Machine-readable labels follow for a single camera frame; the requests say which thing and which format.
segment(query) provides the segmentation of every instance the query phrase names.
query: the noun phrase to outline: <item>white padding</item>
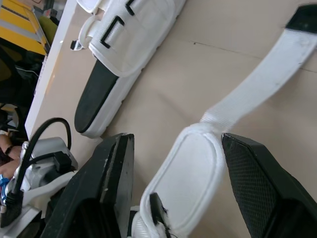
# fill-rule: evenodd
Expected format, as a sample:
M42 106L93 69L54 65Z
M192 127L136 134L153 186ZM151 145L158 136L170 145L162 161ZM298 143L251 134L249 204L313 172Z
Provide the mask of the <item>white padding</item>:
M141 71L176 17L173 0L135 0L130 5L135 15L126 9L126 2L117 0L109 6L89 44L93 54L119 77Z
M150 213L153 192L160 196L176 233L189 234L195 228L221 181L224 155L219 138L207 123L194 124L178 136L141 199L140 212L151 237L160 237Z
M140 205L147 235L160 238L150 210L157 192L180 237L195 228L219 186L225 157L220 136L276 93L317 46L317 35L285 30L260 65L227 97L206 111L201 122L184 129L146 188Z

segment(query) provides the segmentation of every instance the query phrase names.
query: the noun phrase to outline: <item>beige table surface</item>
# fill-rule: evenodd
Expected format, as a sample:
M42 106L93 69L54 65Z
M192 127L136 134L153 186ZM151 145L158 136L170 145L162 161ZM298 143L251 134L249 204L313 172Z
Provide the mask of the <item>beige table surface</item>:
M135 190L167 156L179 132L234 89L274 45L301 0L188 0L174 28L145 68L107 134L135 135ZM89 50L72 52L90 15L76 7L35 122L63 117L72 126L72 153L82 165L98 140L74 130L74 113L95 64ZM243 118L233 133L263 143L317 200L317 55L284 88ZM45 137L62 136L54 125ZM250 237L226 173L193 237Z

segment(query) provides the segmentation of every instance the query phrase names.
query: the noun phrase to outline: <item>black plastic clip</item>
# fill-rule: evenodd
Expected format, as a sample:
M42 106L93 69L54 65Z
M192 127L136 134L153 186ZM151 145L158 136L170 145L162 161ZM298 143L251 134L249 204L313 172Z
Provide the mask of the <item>black plastic clip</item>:
M126 3L126 5L125 5L125 8L127 9L127 11L129 12L129 14L131 15L131 16L134 16L135 15L135 13L134 13L134 11L132 10L132 8L131 8L131 4L134 2L134 0L129 0L127 3Z
M104 36L100 40L101 44L103 44L107 49L110 49L110 45L106 43L106 39L109 36L109 34L111 33L111 31L113 30L113 28L114 28L114 26L116 25L117 22L119 22L122 26L124 26L124 21L121 19L121 17L115 16L115 18L112 21L111 25L109 26L109 28L107 29L106 33L104 34Z

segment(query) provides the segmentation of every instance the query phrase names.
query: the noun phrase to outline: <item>white strap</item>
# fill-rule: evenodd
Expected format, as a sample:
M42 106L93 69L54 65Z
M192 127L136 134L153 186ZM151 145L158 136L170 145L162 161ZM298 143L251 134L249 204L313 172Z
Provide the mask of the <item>white strap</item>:
M80 29L78 36L78 41L83 48L88 48L88 45L95 33L98 31L99 26L100 21L98 21L98 18L94 15L86 20L86 22Z
M317 46L317 34L285 29L259 66L228 96L208 109L201 122L225 132L275 94Z
M186 176L186 172L182 172L184 170L182 166L177 167L182 163L182 160L185 162L185 159L195 159L197 163L209 160L209 165L213 166L213 177L208 180L206 195L199 201L200 205L196 209L197 212L183 219L184 222L187 221L187 227L185 224L181 230L177 230L181 235L187 236L194 228L193 226L201 219L203 210L206 209L221 181L223 164L225 163L220 140L221 133L230 129L239 119L276 93L303 65L316 46L317 34L286 29L270 53L246 80L227 97L208 109L199 124L183 130L141 199L140 214L148 229L148 234L152 238L159 238L160 236L152 221L149 195L159 190L158 194L163 196L161 197L163 204L164 201L178 197L178 188L169 189L171 180L164 179L164 177L168 176L168 178L173 179L172 172L178 180L180 180L180 176ZM199 138L208 145L197 144ZM199 147L199 151L192 152L192 155L189 155L196 147ZM187 151L191 158L187 158L184 151Z

